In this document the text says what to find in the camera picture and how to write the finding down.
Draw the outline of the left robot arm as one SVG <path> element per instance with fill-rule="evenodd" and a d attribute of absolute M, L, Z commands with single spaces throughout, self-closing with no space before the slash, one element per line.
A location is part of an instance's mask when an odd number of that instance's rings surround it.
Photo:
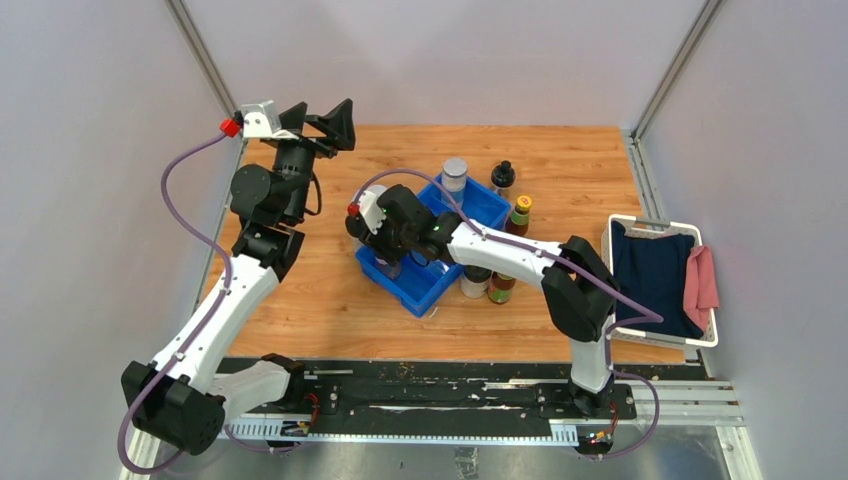
<path fill-rule="evenodd" d="M 355 147 L 354 104 L 344 99 L 328 113 L 306 103 L 278 111 L 272 101 L 245 104 L 225 119 L 212 144 L 241 137 L 271 145 L 274 163 L 240 167 L 230 183 L 230 209 L 241 229 L 207 297 L 179 333 L 149 362 L 132 362 L 121 386 L 127 402 L 117 439 L 127 460 L 130 429 L 147 433 L 178 453 L 206 451 L 243 413 L 271 403 L 283 413 L 306 400 L 303 367 L 268 354 L 249 368 L 221 379 L 218 366 L 250 315 L 292 269 L 305 236 L 299 227 L 312 215 L 307 202 L 320 197 L 315 161 Z"/>

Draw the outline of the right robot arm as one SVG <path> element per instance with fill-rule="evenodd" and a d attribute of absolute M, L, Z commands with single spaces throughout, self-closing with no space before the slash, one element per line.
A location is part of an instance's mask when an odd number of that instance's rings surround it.
<path fill-rule="evenodd" d="M 609 407 L 614 381 L 604 331 L 619 288 L 585 239 L 536 241 L 486 227 L 461 212 L 434 214 L 403 185 L 380 195 L 367 190 L 356 194 L 345 226 L 390 265 L 416 253 L 429 261 L 488 269 L 538 288 L 552 324 L 571 345 L 573 408 L 592 418 Z"/>

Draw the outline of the silver lid blue label jar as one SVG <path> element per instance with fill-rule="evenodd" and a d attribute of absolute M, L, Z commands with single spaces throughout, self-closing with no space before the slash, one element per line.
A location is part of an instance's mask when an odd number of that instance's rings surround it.
<path fill-rule="evenodd" d="M 447 159 L 442 167 L 441 184 L 456 204 L 463 206 L 467 184 L 468 164 L 461 157 Z"/>

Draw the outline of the silver lid millet jar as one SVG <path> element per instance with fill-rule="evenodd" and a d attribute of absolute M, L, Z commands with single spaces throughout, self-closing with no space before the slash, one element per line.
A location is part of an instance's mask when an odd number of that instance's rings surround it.
<path fill-rule="evenodd" d="M 389 262 L 380 258 L 375 259 L 375 267 L 377 270 L 390 280 L 395 280 L 402 272 L 402 264 L 400 262 L 392 265 Z"/>

